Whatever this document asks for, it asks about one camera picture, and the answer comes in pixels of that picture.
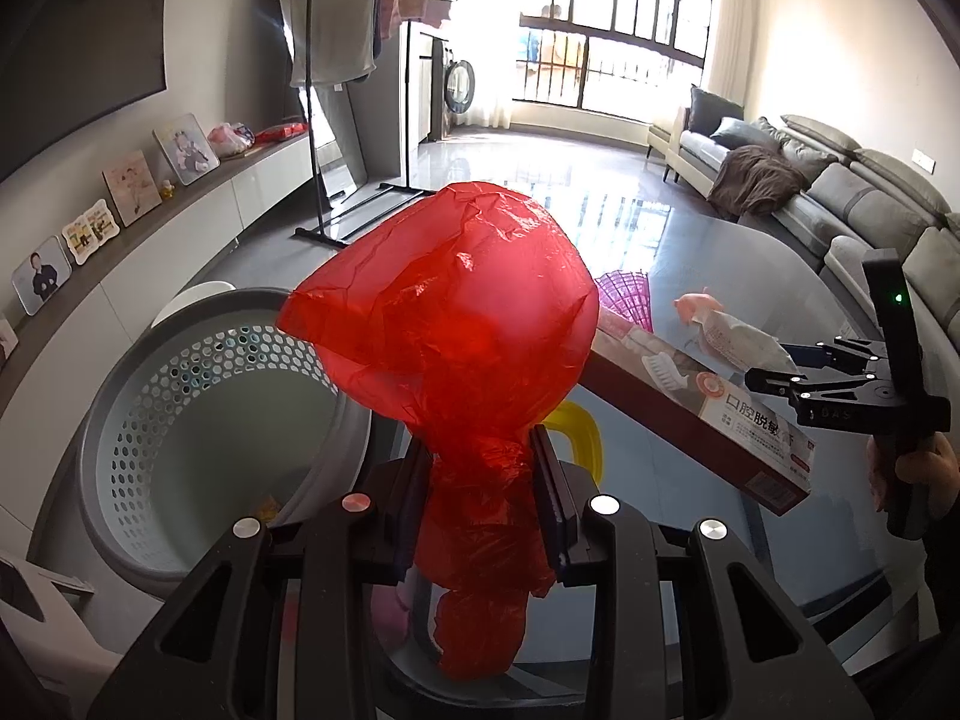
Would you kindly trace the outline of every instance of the light switch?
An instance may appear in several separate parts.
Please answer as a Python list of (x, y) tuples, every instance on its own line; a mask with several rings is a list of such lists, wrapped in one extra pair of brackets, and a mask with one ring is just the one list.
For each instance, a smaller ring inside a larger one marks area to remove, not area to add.
[(928, 157), (923, 151), (919, 151), (917, 148), (913, 149), (913, 161), (923, 170), (930, 173), (930, 175), (933, 175), (933, 169), (937, 167), (937, 163), (934, 162), (933, 157)]

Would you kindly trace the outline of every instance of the hand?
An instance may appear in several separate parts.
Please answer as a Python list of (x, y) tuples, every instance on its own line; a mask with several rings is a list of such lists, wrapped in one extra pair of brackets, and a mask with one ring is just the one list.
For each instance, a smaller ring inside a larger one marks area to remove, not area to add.
[[(870, 492), (874, 495), (877, 512), (882, 512), (887, 500), (887, 478), (883, 474), (880, 447), (872, 437), (867, 442), (867, 458), (870, 461)], [(960, 494), (960, 466), (943, 433), (934, 434), (932, 452), (918, 450), (901, 455), (896, 458), (895, 469), (901, 482), (930, 488), (930, 517), (939, 520), (947, 516)]]

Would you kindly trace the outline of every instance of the gray couch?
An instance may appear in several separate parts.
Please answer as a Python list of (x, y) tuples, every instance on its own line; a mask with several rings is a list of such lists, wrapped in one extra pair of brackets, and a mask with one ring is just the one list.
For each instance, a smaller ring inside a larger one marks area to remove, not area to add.
[[(686, 129), (687, 117), (680, 110), (667, 170), (707, 196), (728, 149)], [(837, 297), (854, 328), (868, 338), (880, 338), (880, 332), (863, 255), (872, 247), (895, 248), (909, 282), (928, 389), (952, 401), (950, 437), (954, 446), (960, 445), (960, 214), (952, 213), (942, 194), (909, 165), (861, 148), (814, 119), (783, 118), (778, 137), (806, 143), (836, 162), (781, 210), (764, 217), (746, 215), (738, 223), (777, 238), (800, 255)]]

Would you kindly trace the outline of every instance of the clothes rack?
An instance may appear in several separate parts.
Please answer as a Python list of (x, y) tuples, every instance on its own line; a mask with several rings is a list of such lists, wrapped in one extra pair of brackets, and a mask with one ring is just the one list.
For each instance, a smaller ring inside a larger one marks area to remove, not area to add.
[[(307, 116), (307, 132), (310, 143), (310, 167), (312, 170), (313, 176), (313, 186), (314, 194), (316, 197), (316, 206), (317, 206), (317, 226), (314, 228), (298, 227), (294, 231), (294, 235), (298, 238), (304, 238), (305, 240), (316, 242), (317, 244), (328, 245), (329, 247), (346, 248), (349, 244), (346, 241), (340, 241), (336, 238), (333, 238), (326, 232), (326, 225), (328, 223), (334, 223), (340, 218), (344, 218), (347, 215), (352, 214), (354, 211), (357, 211), (360, 208), (372, 203), (376, 199), (380, 199), (386, 194), (390, 194), (391, 191), (395, 191), (399, 194), (404, 194), (405, 197), (402, 201), (397, 202), (392, 205), (387, 210), (383, 211), (380, 214), (377, 214), (375, 217), (370, 218), (365, 221), (362, 225), (354, 229), (349, 234), (356, 235), (356, 233), (361, 230), (371, 227), (374, 224), (381, 221), (383, 218), (392, 215), (395, 211), (400, 210), (405, 205), (409, 205), (416, 200), (423, 199), (429, 194), (433, 194), (433, 190), (428, 189), (418, 189), (411, 185), (410, 183), (410, 65), (411, 65), (411, 42), (413, 39), (413, 30), (412, 25), (409, 20), (407, 20), (407, 45), (406, 45), (406, 56), (404, 60), (404, 75), (403, 75), (403, 126), (404, 126), (404, 135), (401, 138), (402, 145), (404, 146), (404, 183), (403, 184), (394, 184), (390, 182), (382, 182), (377, 191), (373, 193), (370, 197), (360, 200), (357, 204), (353, 205), (349, 209), (342, 211), (337, 215), (333, 215), (333, 208), (330, 203), (332, 199), (328, 192), (326, 191), (325, 182), (323, 181), (323, 175), (320, 175), (320, 169), (317, 165), (317, 148), (316, 140), (313, 132), (313, 95), (310, 93), (313, 83), (312, 83), (312, 67), (311, 67), (311, 36), (312, 29), (311, 25), (313, 23), (313, 0), (306, 0), (306, 41), (304, 50), (306, 51), (304, 71), (305, 71), (305, 82), (306, 82), (306, 116)], [(328, 214), (328, 220), (326, 223), (323, 221), (323, 215)]]

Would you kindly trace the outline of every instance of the metal pivot bolt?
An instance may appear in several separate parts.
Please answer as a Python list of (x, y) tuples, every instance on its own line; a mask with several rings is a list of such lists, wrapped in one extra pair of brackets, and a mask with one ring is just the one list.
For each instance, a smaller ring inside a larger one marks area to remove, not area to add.
[(613, 495), (594, 495), (590, 498), (590, 508), (597, 514), (616, 514), (620, 511), (620, 502)]
[(719, 519), (704, 519), (700, 523), (700, 532), (713, 541), (727, 537), (727, 527)]
[(370, 508), (370, 497), (364, 495), (363, 493), (351, 493), (350, 495), (344, 495), (344, 499), (340, 502), (340, 505), (348, 512), (353, 512), (358, 514), (359, 512), (366, 512)]
[(233, 524), (233, 534), (237, 538), (253, 538), (260, 532), (260, 520), (256, 517), (244, 517)]

